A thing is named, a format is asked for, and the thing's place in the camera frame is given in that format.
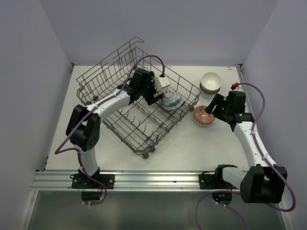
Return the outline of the plain white bowl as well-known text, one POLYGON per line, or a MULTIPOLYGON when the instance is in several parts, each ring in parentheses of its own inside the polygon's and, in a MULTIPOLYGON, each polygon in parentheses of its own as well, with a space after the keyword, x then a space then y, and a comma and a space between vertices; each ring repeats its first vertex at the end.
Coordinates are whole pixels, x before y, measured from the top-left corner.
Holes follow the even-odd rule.
POLYGON ((215 94, 210 94, 210 95, 202 94, 202 97, 205 99, 213 99, 215 97, 215 94))

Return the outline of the red dotted pattern bowl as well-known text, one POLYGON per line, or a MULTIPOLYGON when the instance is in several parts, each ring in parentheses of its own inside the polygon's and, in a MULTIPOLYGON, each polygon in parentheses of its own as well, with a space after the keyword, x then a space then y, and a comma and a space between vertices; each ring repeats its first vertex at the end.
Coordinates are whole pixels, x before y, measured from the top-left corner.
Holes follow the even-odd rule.
POLYGON ((200 90, 204 93, 204 94, 207 94, 207 95, 211 95, 211 94, 216 94, 220 91, 220 87, 216 90, 208 90, 207 88, 205 88, 202 83, 200 82, 200 90))

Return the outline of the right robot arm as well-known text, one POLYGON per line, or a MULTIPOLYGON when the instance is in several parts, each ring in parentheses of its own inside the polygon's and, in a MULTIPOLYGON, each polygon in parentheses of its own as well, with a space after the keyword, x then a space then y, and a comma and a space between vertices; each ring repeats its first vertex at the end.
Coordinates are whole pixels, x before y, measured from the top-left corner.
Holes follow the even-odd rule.
POLYGON ((231 184, 240 190, 246 203, 278 204, 283 195, 287 171, 277 166, 266 151, 254 125, 254 116, 245 111, 246 95, 241 91, 229 91, 226 97, 216 94, 205 111, 226 122, 239 140, 249 170, 243 172, 234 165, 218 165, 214 184, 225 188, 231 184))

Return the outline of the blue zigzag bowl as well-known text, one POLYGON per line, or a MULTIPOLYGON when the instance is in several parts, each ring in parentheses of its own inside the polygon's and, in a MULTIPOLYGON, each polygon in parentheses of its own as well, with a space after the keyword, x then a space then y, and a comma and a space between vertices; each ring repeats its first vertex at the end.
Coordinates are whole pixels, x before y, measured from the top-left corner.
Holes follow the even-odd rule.
POLYGON ((200 105, 197 106, 193 111, 193 117, 194 121, 197 121, 199 123, 213 123, 215 120, 215 117, 212 114, 208 114, 205 112, 205 108, 207 106, 200 105))

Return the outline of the red lattice bowl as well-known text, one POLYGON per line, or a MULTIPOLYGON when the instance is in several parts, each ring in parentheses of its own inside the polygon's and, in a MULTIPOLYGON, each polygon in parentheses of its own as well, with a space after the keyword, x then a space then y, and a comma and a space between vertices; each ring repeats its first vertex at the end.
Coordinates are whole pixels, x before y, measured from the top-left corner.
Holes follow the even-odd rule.
POLYGON ((169 92, 169 89, 167 87, 162 88, 161 90, 159 90, 157 93, 154 94, 154 97, 156 98, 159 95, 165 96, 168 92, 169 92))

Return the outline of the blue floral white bowl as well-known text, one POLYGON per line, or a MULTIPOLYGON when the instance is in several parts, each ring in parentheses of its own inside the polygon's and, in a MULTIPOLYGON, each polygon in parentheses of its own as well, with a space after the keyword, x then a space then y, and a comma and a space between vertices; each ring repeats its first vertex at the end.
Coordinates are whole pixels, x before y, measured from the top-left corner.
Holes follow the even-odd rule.
POLYGON ((167 92, 162 100, 162 108, 171 111, 178 109, 183 103, 182 96, 177 92, 167 92))

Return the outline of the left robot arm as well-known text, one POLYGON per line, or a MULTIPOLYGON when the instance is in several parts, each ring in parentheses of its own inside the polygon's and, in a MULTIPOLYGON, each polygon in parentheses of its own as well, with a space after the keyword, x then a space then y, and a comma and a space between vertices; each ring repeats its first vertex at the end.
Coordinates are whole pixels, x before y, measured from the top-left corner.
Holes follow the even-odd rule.
POLYGON ((124 108, 143 97, 148 105, 163 98, 159 91, 170 85, 168 77, 155 76, 152 71, 137 68, 130 71, 124 83, 113 93, 89 106, 78 105, 73 109, 66 135, 77 150, 83 183, 95 188, 100 182, 96 174, 99 167, 96 163, 94 147, 99 141, 100 124, 117 110, 124 108))

